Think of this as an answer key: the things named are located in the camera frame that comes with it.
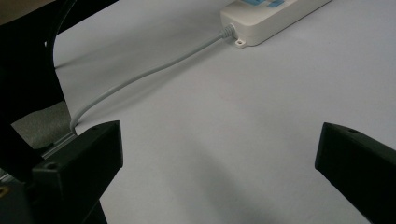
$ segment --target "screw hole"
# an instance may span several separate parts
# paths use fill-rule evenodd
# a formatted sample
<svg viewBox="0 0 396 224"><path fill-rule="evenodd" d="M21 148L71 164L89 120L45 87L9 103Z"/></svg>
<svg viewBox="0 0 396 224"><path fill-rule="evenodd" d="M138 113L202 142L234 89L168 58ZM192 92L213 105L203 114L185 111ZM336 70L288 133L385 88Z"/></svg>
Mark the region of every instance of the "screw hole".
<svg viewBox="0 0 396 224"><path fill-rule="evenodd" d="M9 187L0 187L0 198L6 196L8 192L9 192Z"/></svg>
<svg viewBox="0 0 396 224"><path fill-rule="evenodd" d="M358 133L358 131L353 130L353 129L349 129L348 131L349 131L350 133Z"/></svg>
<svg viewBox="0 0 396 224"><path fill-rule="evenodd" d="M49 170L56 170L58 168L58 163L56 162L50 162L48 164L46 164L45 166L47 169Z"/></svg>

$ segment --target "white cable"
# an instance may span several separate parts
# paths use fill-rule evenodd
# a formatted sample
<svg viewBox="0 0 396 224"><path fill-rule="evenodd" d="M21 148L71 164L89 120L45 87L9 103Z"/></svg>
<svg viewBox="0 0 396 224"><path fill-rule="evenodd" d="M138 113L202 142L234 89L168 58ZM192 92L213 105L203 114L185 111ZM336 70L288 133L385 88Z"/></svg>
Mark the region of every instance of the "white cable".
<svg viewBox="0 0 396 224"><path fill-rule="evenodd" d="M112 88L110 88L109 90L105 91L104 93L100 94L99 96L97 96L96 98L92 99L91 101L89 101L87 104L85 104L78 112L77 114L72 118L71 122L70 122L70 130L73 132L73 134L77 135L76 133L76 126L78 125L78 121L79 119L92 107L94 107L95 105L99 104L100 102L102 102L103 100L105 100L107 97L109 97L110 95L114 94L115 92L121 90L122 88L136 82L137 80L143 78L143 77L147 77L151 74L154 74L156 72L162 71L163 69L166 69L176 63L180 63L181 61L189 58L190 56L192 56L193 54L207 48L208 46L212 45L213 43L217 42L218 40L221 39L225 39L231 35L233 35L233 33L235 32L235 29L233 28L232 25L226 26L225 28L223 28L220 33L210 39L208 39L206 42L204 42L203 44L201 44L200 46L198 46L195 49L192 49L186 53L184 53L183 55L177 57L174 60L171 60L167 63L164 63L158 67L155 67L153 69L148 70L147 72L144 72L136 77L132 77L129 80L126 80L124 82L122 82L120 85L118 86L114 86Z"/></svg>

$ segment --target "cable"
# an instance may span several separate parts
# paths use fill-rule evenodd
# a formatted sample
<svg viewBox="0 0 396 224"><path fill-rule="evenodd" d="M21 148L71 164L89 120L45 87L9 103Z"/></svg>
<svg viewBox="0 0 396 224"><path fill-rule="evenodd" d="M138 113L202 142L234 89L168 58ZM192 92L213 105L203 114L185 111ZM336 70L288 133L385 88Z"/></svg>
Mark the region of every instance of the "cable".
<svg viewBox="0 0 396 224"><path fill-rule="evenodd" d="M218 40L221 39L225 39L231 35L233 35L235 32L235 29L233 28L232 25L228 25L225 28L223 28L220 33L210 39L208 39L206 42L204 42L203 44L201 44L200 46L198 46L195 49L192 49L184 54L182 54L181 56L177 57L174 60L171 60L167 63L164 63L158 67L155 67L153 69L148 70L147 72L144 72L136 77L132 77L129 80L126 80L124 82L122 82L120 85L118 86L114 86L112 88L110 88L109 90L105 91L104 93L102 93L101 95L97 96L96 98L92 99L91 101L89 101L87 104L85 104L78 112L77 114L72 118L71 122L70 122L70 130L77 135L76 133L76 126L78 124L79 119L92 107L94 107L95 105L99 104L100 102L102 102L103 100L105 100L107 97L109 97L110 95L116 93L117 91L121 90L122 88L136 82L137 80L143 78L143 77L147 77L151 74L157 73L159 71L162 71L163 69L166 69L172 65L175 65L176 63L180 63L181 61L189 58L190 56L192 56L193 54L207 48L208 46L214 44L215 42L217 42Z"/></svg>

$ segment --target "white table surface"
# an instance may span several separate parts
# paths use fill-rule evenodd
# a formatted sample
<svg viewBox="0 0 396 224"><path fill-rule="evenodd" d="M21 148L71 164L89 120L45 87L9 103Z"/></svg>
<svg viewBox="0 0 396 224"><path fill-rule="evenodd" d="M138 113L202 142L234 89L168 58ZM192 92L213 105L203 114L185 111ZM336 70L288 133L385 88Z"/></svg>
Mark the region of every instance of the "white table surface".
<svg viewBox="0 0 396 224"><path fill-rule="evenodd" d="M71 115L215 35L231 2L120 0L59 35ZM79 133L121 122L108 222L368 223L314 162L325 121L396 148L395 9L333 0L257 47L220 41L90 110Z"/></svg>

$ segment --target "white power strip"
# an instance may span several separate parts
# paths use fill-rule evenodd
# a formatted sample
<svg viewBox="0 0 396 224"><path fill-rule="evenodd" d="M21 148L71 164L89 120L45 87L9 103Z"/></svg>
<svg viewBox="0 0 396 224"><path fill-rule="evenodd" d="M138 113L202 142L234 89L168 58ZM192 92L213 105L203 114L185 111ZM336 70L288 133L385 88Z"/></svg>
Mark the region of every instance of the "white power strip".
<svg viewBox="0 0 396 224"><path fill-rule="evenodd" d="M331 0L237 0L221 10L225 27L233 25L235 45L259 45Z"/></svg>

